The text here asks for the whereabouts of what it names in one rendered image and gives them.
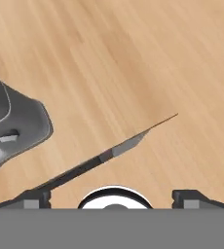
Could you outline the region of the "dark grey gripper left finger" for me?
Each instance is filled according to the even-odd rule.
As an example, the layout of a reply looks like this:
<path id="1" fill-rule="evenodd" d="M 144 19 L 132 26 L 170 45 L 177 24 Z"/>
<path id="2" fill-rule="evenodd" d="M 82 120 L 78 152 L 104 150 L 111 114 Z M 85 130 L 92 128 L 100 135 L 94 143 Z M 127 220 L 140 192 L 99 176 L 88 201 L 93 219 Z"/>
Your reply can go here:
<path id="1" fill-rule="evenodd" d="M 50 191 L 25 191 L 14 199 L 0 202 L 0 208 L 8 209 L 47 209 L 51 208 Z"/>

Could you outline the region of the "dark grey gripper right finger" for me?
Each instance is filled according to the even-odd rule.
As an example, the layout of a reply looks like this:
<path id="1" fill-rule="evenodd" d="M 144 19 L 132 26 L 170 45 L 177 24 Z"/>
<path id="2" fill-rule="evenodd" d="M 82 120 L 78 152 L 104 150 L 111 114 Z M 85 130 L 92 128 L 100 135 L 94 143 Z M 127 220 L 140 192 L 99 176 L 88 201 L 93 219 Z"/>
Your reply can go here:
<path id="1" fill-rule="evenodd" d="M 224 208 L 224 203 L 209 199 L 198 190 L 173 190 L 173 209 L 213 209 Z"/>

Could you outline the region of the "thin grey slanted panel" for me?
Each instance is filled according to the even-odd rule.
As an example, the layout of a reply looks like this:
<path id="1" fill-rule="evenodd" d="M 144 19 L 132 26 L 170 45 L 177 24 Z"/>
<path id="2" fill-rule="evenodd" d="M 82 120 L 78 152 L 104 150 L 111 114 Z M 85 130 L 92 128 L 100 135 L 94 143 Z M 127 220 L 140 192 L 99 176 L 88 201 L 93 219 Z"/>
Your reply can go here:
<path id="1" fill-rule="evenodd" d="M 169 121 L 170 119 L 176 117 L 176 114 L 174 114 L 173 116 L 157 123 L 154 124 L 150 127 L 148 127 L 147 129 L 139 132 L 138 134 L 134 135 L 131 138 L 128 138 L 127 140 L 125 140 L 124 142 L 100 153 L 99 155 L 86 160 L 82 163 L 80 163 L 79 165 L 61 173 L 60 175 L 58 175 L 57 177 L 45 182 L 44 184 L 38 186 L 36 188 L 36 191 L 51 191 L 61 185 L 66 184 L 67 182 L 75 179 L 76 177 L 79 177 L 81 175 L 83 175 L 84 173 L 98 167 L 99 165 L 106 163 L 109 160 L 112 160 L 120 155 L 122 155 L 123 153 L 131 150 L 132 148 L 136 147 L 140 141 L 143 139 L 143 137 L 154 127 L 165 123 L 167 121 Z"/>

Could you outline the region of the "grey rounded appliance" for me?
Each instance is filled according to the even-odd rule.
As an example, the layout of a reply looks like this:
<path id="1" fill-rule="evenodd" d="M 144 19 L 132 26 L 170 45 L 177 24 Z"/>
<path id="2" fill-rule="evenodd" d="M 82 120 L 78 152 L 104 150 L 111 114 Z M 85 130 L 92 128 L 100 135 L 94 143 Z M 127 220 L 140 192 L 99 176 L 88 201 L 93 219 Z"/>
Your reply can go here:
<path id="1" fill-rule="evenodd" d="M 0 166 L 44 142 L 53 131 L 42 102 L 0 81 Z"/>

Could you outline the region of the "black and white round object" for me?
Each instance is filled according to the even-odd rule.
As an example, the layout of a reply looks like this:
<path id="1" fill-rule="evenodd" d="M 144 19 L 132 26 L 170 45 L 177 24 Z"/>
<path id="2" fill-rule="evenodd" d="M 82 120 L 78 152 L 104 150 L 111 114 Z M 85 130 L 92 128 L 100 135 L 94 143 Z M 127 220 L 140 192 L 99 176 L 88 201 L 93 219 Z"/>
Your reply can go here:
<path id="1" fill-rule="evenodd" d="M 149 200 L 125 186 L 105 186 L 88 193 L 79 203 L 79 209 L 152 209 Z"/>

